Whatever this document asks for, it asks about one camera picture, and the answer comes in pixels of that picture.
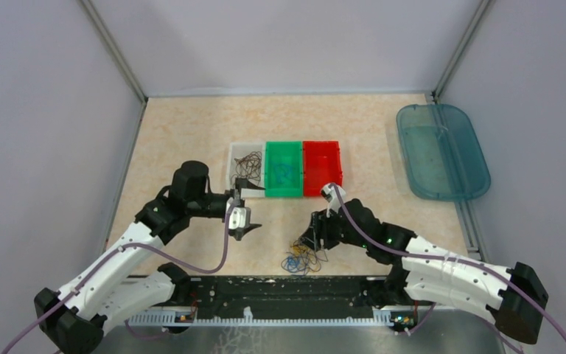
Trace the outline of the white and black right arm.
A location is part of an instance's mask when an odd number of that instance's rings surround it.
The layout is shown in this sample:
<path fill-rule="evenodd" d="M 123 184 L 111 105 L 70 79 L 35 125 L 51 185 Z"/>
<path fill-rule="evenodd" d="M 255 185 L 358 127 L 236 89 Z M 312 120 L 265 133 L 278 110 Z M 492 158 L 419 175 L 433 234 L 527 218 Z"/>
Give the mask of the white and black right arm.
<path fill-rule="evenodd" d="M 449 305 L 486 320 L 511 339 L 538 342 L 549 295 L 525 263 L 505 267 L 461 257 L 381 221 L 356 198 L 338 211 L 313 212 L 299 241 L 316 251 L 339 244 L 365 249 L 368 257 L 391 267 L 381 294 L 395 304 Z"/>

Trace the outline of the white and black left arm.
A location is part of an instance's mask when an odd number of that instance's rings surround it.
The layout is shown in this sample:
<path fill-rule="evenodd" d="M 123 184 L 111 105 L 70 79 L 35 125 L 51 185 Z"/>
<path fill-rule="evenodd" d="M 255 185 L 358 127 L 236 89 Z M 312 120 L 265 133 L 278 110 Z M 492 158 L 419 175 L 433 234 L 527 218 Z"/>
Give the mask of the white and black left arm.
<path fill-rule="evenodd" d="M 106 334 L 135 314 L 163 302 L 186 303 L 191 294 L 186 269 L 213 274 L 163 253 L 162 249 L 193 218 L 220 219 L 224 224 L 223 255 L 231 237 L 256 228 L 245 205 L 244 190 L 259 190 L 237 177 L 222 193 L 211 190 L 209 168 L 184 162 L 157 196 L 147 202 L 123 235 L 86 270 L 58 290 L 40 291 L 35 299 L 38 326 L 62 353 L 92 353 Z"/>

